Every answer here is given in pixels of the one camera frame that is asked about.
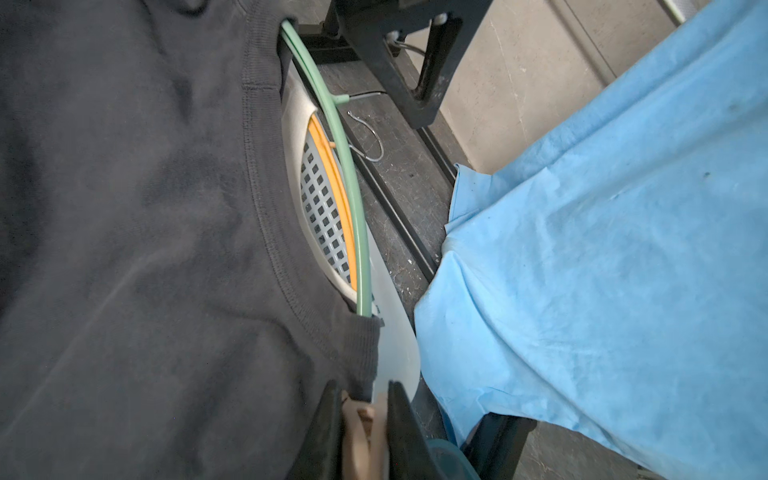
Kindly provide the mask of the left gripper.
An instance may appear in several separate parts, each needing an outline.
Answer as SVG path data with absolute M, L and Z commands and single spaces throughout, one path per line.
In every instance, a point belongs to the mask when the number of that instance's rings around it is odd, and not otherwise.
M 334 3 L 341 35 L 414 128 L 430 126 L 491 0 L 340 0 Z M 421 57 L 414 87 L 393 51 Z

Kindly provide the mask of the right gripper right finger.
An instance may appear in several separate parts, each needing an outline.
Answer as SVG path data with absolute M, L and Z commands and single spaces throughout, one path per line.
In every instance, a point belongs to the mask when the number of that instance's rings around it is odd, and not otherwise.
M 390 381 L 388 384 L 386 436 L 390 479 L 445 479 L 428 448 L 400 382 Z

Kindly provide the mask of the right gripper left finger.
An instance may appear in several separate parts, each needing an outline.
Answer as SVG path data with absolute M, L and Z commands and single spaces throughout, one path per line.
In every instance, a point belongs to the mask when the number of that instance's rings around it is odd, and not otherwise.
M 286 478 L 341 479 L 343 427 L 342 389 L 335 380 L 331 380 L 323 390 L 299 453 Z

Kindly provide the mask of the green plastic hanger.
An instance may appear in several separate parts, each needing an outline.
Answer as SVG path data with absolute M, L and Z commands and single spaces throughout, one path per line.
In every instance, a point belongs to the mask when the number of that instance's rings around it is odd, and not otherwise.
M 307 76 L 335 142 L 354 234 L 356 313 L 359 316 L 371 317 L 373 298 L 367 224 L 352 152 L 337 109 L 337 97 L 330 93 L 317 64 L 290 20 L 281 22 L 281 38 L 298 61 L 300 70 Z

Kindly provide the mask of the dark grey garment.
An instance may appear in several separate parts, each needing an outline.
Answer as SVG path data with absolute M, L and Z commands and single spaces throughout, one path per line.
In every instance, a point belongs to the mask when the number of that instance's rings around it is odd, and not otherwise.
M 1 475 L 283 479 L 378 321 L 316 263 L 276 1 L 1 5 Z

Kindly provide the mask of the light blue t-shirt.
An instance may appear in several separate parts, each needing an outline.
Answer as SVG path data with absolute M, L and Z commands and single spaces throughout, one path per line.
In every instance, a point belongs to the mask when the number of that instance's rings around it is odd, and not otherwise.
M 494 174 L 415 309 L 459 442 L 490 413 L 668 479 L 767 475 L 767 5 L 714 1 Z

